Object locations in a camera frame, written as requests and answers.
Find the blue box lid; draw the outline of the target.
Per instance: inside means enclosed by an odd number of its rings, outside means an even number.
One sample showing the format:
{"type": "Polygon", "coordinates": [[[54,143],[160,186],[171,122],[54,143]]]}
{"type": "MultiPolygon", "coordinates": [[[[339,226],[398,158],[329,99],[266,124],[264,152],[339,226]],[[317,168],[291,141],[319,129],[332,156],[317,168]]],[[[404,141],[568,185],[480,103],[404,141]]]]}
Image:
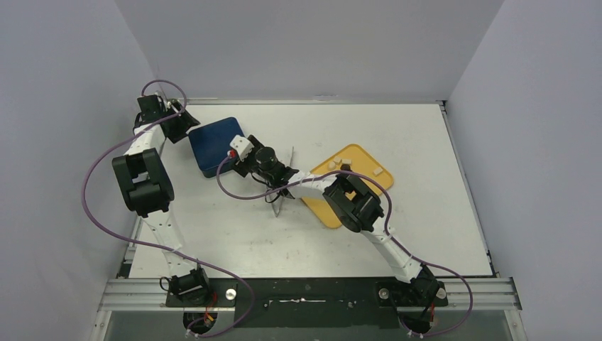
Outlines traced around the blue box lid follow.
{"type": "Polygon", "coordinates": [[[229,144],[235,135],[243,136],[243,130],[234,117],[191,130],[188,138],[197,166],[199,163],[221,163],[230,150],[229,144]]]}

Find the metal tongs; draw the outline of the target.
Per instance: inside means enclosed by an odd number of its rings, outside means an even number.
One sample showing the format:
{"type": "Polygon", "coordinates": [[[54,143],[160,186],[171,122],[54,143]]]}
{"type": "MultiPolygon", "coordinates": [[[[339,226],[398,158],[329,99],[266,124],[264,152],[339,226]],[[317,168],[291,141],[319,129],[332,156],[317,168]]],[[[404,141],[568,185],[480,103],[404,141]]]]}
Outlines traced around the metal tongs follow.
{"type": "MultiPolygon", "coordinates": [[[[290,150],[285,154],[286,158],[283,159],[283,163],[286,166],[292,167],[294,155],[295,155],[295,147],[291,146],[290,150]]],[[[280,215],[280,211],[282,209],[285,198],[282,195],[279,195],[277,193],[274,195],[269,195],[267,198],[268,198],[268,203],[270,204],[270,207],[273,211],[274,217],[278,218],[278,216],[280,215]]]]}

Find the blue chocolate box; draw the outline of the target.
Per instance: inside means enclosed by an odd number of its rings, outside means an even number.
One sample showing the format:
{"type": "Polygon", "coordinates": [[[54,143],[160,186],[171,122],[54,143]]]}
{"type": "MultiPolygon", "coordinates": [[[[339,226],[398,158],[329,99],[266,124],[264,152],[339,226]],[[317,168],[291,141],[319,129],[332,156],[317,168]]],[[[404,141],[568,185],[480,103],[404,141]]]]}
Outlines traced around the blue chocolate box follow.
{"type": "Polygon", "coordinates": [[[205,178],[215,178],[218,173],[219,162],[217,163],[199,163],[201,174],[205,178]]]}

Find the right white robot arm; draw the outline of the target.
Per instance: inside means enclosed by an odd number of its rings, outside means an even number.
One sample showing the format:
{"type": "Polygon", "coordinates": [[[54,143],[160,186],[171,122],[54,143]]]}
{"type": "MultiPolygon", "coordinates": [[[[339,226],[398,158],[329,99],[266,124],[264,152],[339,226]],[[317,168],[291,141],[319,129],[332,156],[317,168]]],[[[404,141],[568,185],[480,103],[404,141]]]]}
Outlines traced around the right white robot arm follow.
{"type": "Polygon", "coordinates": [[[394,277],[403,283],[401,291],[407,302],[418,304],[429,295],[446,298],[443,285],[427,265],[394,240],[388,228],[389,216],[370,187],[370,178],[349,167],[325,175],[291,168],[278,160],[273,148],[254,136],[236,135],[229,146],[232,170],[241,177],[257,175],[269,196],[325,201],[345,228],[362,234],[385,259],[394,277]]]}

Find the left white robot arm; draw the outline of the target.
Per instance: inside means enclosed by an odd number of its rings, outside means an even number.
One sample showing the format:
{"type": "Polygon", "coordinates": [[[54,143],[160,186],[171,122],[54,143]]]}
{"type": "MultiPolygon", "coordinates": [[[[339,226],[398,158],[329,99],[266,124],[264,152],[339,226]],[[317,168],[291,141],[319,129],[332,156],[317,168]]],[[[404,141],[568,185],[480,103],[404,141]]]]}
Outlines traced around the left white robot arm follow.
{"type": "Polygon", "coordinates": [[[173,184],[160,158],[166,141],[176,143],[199,122],[176,99],[158,94],[137,99],[137,114],[127,151],[111,162],[127,208],[149,226],[168,265],[169,275],[160,280],[168,297],[183,305],[206,305],[214,290],[206,271],[191,258],[183,258],[185,242],[170,204],[175,199],[173,184]]]}

